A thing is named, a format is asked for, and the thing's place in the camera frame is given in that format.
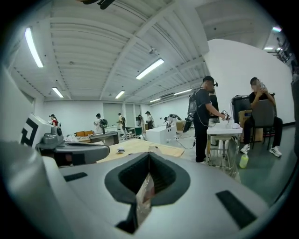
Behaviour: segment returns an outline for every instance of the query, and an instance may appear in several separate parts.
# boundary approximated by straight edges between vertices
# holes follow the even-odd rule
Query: woman
[[[51,118],[51,120],[52,120],[52,125],[54,125],[54,126],[58,126],[58,120],[57,120],[57,118],[55,117],[55,115],[54,115],[54,114],[51,114],[51,115],[50,115],[50,118]]]
[[[95,134],[99,134],[102,132],[102,129],[100,127],[100,123],[101,123],[101,114],[98,113],[95,117],[97,117],[97,119],[94,121],[94,125],[95,125]]]
[[[146,132],[145,132],[145,123],[144,123],[144,119],[143,119],[143,117],[142,117],[141,115],[139,115],[138,118],[139,118],[140,126],[141,126],[141,128],[142,128],[142,133],[145,134]]]
[[[148,123],[148,129],[153,129],[155,128],[154,126],[154,119],[153,117],[151,116],[150,112],[147,111],[146,112],[147,116],[148,116],[148,120],[146,121]]]

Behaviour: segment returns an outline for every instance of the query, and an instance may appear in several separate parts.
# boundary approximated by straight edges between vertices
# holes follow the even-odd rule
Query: person
[[[148,123],[148,129],[153,129],[153,128],[155,128],[154,127],[154,119],[153,119],[153,117],[151,116],[151,114],[150,114],[150,112],[149,111],[147,111],[146,112],[146,115],[148,116],[148,119],[147,119],[147,123]]]
[[[209,96],[211,99],[211,103],[212,106],[214,106],[214,108],[219,111],[219,107],[218,107],[218,101],[217,101],[217,96],[215,95],[215,89],[212,89],[209,92]],[[210,123],[215,124],[219,122],[219,117],[216,115],[213,115],[212,113],[210,113]]]
[[[211,99],[209,97],[209,91],[214,88],[214,79],[211,76],[206,76],[203,79],[202,86],[196,91],[195,99],[197,105],[197,111],[194,115],[194,127],[196,137],[196,162],[205,163],[205,150],[207,143],[207,129],[209,124],[210,113],[213,115],[226,119],[224,114],[221,114],[218,110],[212,106]]]
[[[218,101],[217,101],[217,97],[215,95],[215,89],[212,89],[209,92],[209,96],[210,96],[210,99],[211,99],[212,106],[214,106],[214,108],[217,111],[219,111]],[[210,113],[209,126],[214,126],[216,123],[219,123],[219,117],[216,116],[216,115],[213,115],[212,113]],[[211,145],[213,145],[213,146],[218,145],[218,142],[215,140],[214,136],[211,137]]]
[[[261,87],[261,82],[258,78],[253,77],[250,80],[250,85],[253,90],[253,92],[249,95],[249,101],[251,108],[254,109],[257,102],[259,100],[268,99],[274,106],[275,106],[275,99],[268,93],[267,88]],[[274,142],[272,145],[272,148],[270,149],[270,153],[274,154],[276,157],[280,157],[282,154],[279,151],[278,147],[280,145],[281,141],[281,135],[282,135],[282,120],[278,117],[274,118],[274,124],[273,127],[275,129],[275,136],[274,136]],[[249,119],[247,119],[244,123],[244,147],[241,149],[242,153],[245,153],[250,150],[250,132],[251,128],[254,126],[254,119],[251,116]]]
[[[124,131],[124,129],[125,129],[124,118],[122,117],[121,113],[118,114],[118,121],[116,123],[118,123],[118,127],[121,130],[122,137],[126,137],[126,134]]]
[[[138,116],[139,122],[140,122],[140,126],[142,128],[142,133],[145,134],[146,130],[145,130],[145,123],[144,123],[144,119],[141,115]]]
[[[102,132],[101,127],[100,127],[100,123],[101,123],[101,114],[98,113],[95,117],[97,117],[97,119],[94,121],[94,125],[95,125],[95,134],[99,134]]]
[[[54,114],[51,114],[51,115],[50,115],[50,118],[51,118],[51,120],[52,120],[52,125],[54,125],[54,126],[58,126],[58,120],[57,120],[57,118],[55,117],[55,115],[54,115]]]

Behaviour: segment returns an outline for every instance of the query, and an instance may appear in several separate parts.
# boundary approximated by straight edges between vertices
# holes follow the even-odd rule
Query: black t-shirt
[[[212,106],[214,106],[214,108],[219,111],[217,96],[210,95],[210,99],[211,99],[211,102],[212,102]],[[218,116],[210,115],[210,118],[218,118]]]
[[[196,98],[196,105],[197,105],[197,114],[194,115],[194,122],[203,123],[204,125],[208,125],[210,114],[209,111],[206,109],[205,104],[211,104],[211,99],[209,93],[204,89],[200,88],[195,95]]]
[[[249,102],[252,103],[254,101],[254,99],[256,98],[256,95],[254,94],[254,92],[252,92],[249,95]],[[264,100],[264,99],[268,99],[266,94],[262,94],[261,97],[258,100]]]

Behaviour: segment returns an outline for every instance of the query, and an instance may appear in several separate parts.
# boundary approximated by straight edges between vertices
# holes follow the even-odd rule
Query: workbench
[[[164,155],[170,155],[174,157],[180,157],[184,153],[182,148],[157,144],[149,141],[143,141],[139,139],[128,140],[119,144],[111,145],[110,154],[105,159],[99,160],[97,162],[106,162],[113,159],[119,159],[125,157],[129,154],[143,153],[143,152],[161,152]],[[125,153],[118,154],[117,148],[124,147]]]
[[[93,134],[90,136],[83,137],[82,139],[78,140],[79,142],[84,143],[95,143],[99,141],[105,141],[105,145],[111,146],[113,144],[118,144],[118,134],[116,131],[107,132],[105,134]]]

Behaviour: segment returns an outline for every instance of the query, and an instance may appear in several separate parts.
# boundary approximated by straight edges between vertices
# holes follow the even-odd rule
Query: backpack
[[[107,120],[106,119],[101,119],[101,121],[100,121],[100,127],[101,128],[107,128],[107,126],[108,126]]]

